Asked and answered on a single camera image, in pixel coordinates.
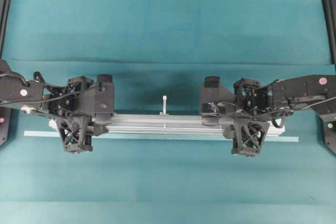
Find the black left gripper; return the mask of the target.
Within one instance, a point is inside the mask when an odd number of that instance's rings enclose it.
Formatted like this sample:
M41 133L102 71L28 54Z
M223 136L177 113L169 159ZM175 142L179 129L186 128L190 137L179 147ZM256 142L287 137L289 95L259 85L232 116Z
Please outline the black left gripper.
M92 134L108 133L114 113L112 75L97 75L97 82L85 76L68 79L65 86L42 82L41 115L60 127L88 127Z

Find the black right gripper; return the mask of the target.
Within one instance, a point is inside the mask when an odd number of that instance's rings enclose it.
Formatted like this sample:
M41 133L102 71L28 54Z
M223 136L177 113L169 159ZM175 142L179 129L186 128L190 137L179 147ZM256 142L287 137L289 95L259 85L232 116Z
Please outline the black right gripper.
M237 105L235 113L234 94L220 83L220 77L206 77L201 88L201 117L205 126L220 126L223 136L235 138L234 121L272 120L272 82L262 86L259 81L240 79L234 83Z

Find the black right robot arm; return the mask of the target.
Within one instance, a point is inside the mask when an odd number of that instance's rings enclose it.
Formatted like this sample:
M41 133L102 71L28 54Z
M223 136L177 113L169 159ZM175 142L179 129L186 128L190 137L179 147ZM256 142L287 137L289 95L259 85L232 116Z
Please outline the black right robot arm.
M273 124L282 128L286 117L296 111L312 109L325 122L335 120L335 76L313 74L275 80L261 85L242 78L230 92L219 77L206 77L201 89L202 124L216 126L233 120L230 138L249 140L264 136Z

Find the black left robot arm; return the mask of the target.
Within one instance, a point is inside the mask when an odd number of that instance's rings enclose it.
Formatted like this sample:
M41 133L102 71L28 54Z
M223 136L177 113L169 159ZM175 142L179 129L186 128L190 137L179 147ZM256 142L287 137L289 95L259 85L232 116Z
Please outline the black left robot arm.
M106 126L114 116L113 77L100 74L92 80L79 76L57 86L47 83L39 72L27 80L1 60L1 106L59 122L83 119L83 124Z

